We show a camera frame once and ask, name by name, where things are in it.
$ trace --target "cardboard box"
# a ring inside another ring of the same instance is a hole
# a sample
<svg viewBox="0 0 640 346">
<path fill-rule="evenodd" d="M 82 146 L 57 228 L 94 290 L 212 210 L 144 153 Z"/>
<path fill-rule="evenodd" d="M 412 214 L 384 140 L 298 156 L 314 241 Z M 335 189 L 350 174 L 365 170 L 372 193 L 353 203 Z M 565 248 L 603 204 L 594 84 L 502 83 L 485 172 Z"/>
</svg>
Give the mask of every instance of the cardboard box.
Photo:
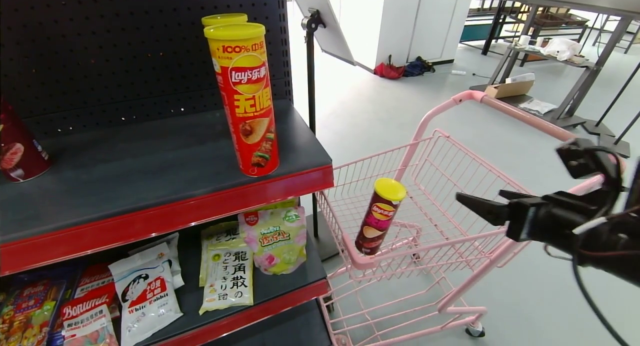
<svg viewBox="0 0 640 346">
<path fill-rule="evenodd" d="M 494 84 L 493 86 L 487 86 L 484 92 L 494 98 L 526 95 L 531 90 L 531 87 L 533 87 L 534 82 L 535 81 L 525 81 Z"/>
</svg>

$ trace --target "gray floor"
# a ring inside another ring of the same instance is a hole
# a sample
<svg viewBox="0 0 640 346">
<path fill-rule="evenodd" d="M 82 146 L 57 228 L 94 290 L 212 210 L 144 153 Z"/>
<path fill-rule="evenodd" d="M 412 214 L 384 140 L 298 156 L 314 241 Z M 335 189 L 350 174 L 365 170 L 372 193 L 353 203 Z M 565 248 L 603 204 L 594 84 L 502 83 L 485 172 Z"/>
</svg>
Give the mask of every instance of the gray floor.
<svg viewBox="0 0 640 346">
<path fill-rule="evenodd" d="M 299 24 L 299 19 L 291 17 L 294 103 L 298 111 L 307 116 L 305 49 Z M 595 58 L 595 52 L 589 48 L 583 54 Z M 638 61 L 640 45 L 626 56 L 622 50 L 616 50 L 577 114 L 597 119 Z M 436 74 L 388 81 L 318 54 L 317 136 L 333 157 L 335 166 L 402 145 L 427 111 L 469 86 L 483 83 L 483 79 L 471 73 L 490 75 L 496 63 L 498 56 L 483 57 L 478 50 L 461 46 L 454 65 L 439 66 Z M 467 75 L 451 75 L 452 68 L 465 70 Z M 514 73 L 525 72 L 536 75 L 531 95 L 559 103 L 580 70 L 539 62 L 516 68 Z M 622 131 L 638 111 L 639 98 L 640 79 L 637 78 L 620 98 L 606 124 L 615 132 Z M 435 127 L 450 133 L 533 193 L 549 193 L 579 183 L 567 175 L 558 161 L 554 153 L 556 140 L 480 104 L 469 102 L 444 113 L 429 129 Z M 640 127 L 632 129 L 625 139 L 631 142 L 630 162 L 634 164 L 640 156 Z M 309 209 L 310 197 L 303 198 L 302 204 Z M 339 263 L 338 258 L 325 266 L 331 271 Z M 630 344 L 640 344 L 640 334 L 634 329 L 640 319 L 638 289 L 598 270 L 587 269 L 582 273 L 611 323 Z M 374 285 L 370 298 L 373 301 L 377 295 L 378 301 L 382 301 L 386 297 L 398 297 L 398 290 L 408 292 L 419 286 L 418 278 L 414 277 L 385 280 Z M 546 256 L 541 245 L 531 245 L 508 266 L 490 273 L 465 300 L 470 305 L 489 309 L 482 321 L 487 332 L 485 338 L 471 339 L 462 330 L 448 330 L 402 344 L 614 344 L 580 295 L 570 265 Z M 344 307 L 354 305 L 346 302 Z"/>
</svg>

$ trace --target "yellow lid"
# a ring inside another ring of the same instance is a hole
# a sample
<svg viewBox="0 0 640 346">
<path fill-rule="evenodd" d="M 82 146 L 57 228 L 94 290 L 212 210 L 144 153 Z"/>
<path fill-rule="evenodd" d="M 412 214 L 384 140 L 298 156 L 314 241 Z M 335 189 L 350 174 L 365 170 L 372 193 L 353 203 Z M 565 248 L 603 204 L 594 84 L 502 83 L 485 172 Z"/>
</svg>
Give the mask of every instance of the yellow lid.
<svg viewBox="0 0 640 346">
<path fill-rule="evenodd" d="M 246 40 L 264 36 L 267 33 L 261 24 L 228 24 L 210 26 L 204 29 L 204 36 L 213 40 Z"/>
<path fill-rule="evenodd" d="M 212 15 L 202 17 L 202 25 L 243 24 L 249 18 L 244 13 L 225 13 L 224 15 Z"/>
<path fill-rule="evenodd" d="M 407 196 L 407 189 L 397 180 L 379 178 L 373 184 L 375 192 L 391 202 L 400 202 Z"/>
</svg>

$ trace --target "red umbrella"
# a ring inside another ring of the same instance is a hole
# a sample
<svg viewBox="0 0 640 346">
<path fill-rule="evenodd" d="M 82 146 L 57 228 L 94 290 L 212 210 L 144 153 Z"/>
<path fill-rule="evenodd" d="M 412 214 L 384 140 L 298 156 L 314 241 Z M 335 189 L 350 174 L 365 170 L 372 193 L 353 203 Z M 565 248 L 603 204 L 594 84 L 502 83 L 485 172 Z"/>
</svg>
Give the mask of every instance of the red umbrella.
<svg viewBox="0 0 640 346">
<path fill-rule="evenodd" d="M 391 55 L 389 55 L 388 63 L 380 63 L 373 70 L 373 74 L 378 77 L 388 78 L 388 79 L 398 79 L 402 77 L 402 74 L 405 72 L 405 66 L 396 67 L 391 64 Z"/>
</svg>

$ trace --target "red shelf edge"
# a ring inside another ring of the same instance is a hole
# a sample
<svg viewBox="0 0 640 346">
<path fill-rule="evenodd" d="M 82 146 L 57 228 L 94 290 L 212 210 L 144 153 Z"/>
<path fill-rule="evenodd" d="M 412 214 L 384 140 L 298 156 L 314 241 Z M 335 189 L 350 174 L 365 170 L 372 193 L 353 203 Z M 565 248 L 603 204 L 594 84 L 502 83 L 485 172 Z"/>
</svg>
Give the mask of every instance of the red shelf edge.
<svg viewBox="0 0 640 346">
<path fill-rule="evenodd" d="M 0 245 L 0 276 L 107 250 L 334 186 L 331 164 Z"/>
<path fill-rule="evenodd" d="M 218 337 L 240 330 L 243 327 L 252 325 L 265 318 L 274 316 L 274 314 L 286 311 L 314 298 L 324 296 L 329 291 L 329 281 L 325 278 L 297 289 L 296 291 L 289 292 L 286 295 L 249 307 L 242 312 L 225 317 L 219 321 L 215 321 L 190 332 L 183 333 L 160 344 L 162 344 L 162 346 L 204 344 L 213 341 Z"/>
</svg>

